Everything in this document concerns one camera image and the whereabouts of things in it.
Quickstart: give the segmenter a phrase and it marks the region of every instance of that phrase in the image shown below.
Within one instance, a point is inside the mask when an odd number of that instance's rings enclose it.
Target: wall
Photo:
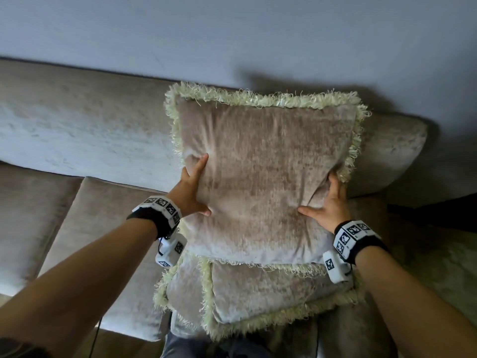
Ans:
[[[431,123],[389,192],[477,191],[477,0],[0,0],[0,56],[259,91],[357,89]]]

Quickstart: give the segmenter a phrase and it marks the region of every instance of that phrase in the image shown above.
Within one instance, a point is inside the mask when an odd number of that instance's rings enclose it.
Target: black cable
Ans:
[[[98,338],[99,327],[101,326],[101,321],[102,320],[103,320],[103,317],[101,317],[101,319],[98,322],[98,328],[96,329],[96,334],[94,335],[94,340],[92,341],[91,351],[90,351],[90,355],[89,355],[88,358],[91,358],[91,356],[92,356],[92,351],[94,350],[94,345],[96,344],[96,339]]]

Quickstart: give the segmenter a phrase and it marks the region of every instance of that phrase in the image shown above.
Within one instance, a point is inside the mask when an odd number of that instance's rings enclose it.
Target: gray pants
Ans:
[[[208,340],[184,339],[169,332],[161,358],[205,358]],[[214,358],[273,358],[264,347],[246,338],[231,338],[220,343]]]

